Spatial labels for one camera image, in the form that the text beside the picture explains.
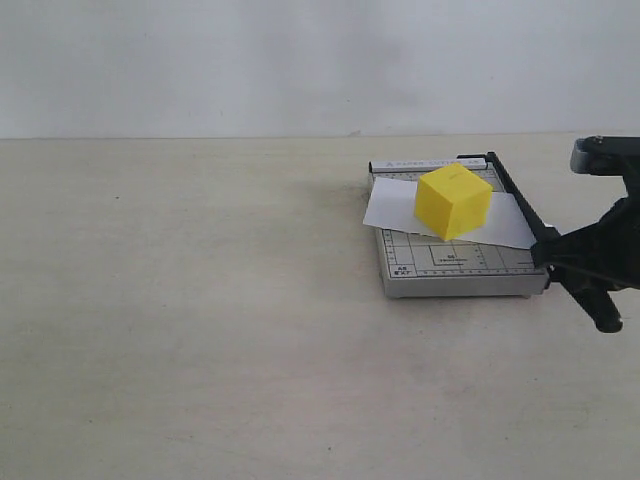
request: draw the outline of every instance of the table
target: table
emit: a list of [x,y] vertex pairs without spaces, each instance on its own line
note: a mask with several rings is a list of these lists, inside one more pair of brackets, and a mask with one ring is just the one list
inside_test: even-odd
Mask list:
[[489,150],[591,223],[578,135],[0,142],[0,478],[635,480],[640,293],[389,300],[362,225],[368,161]]

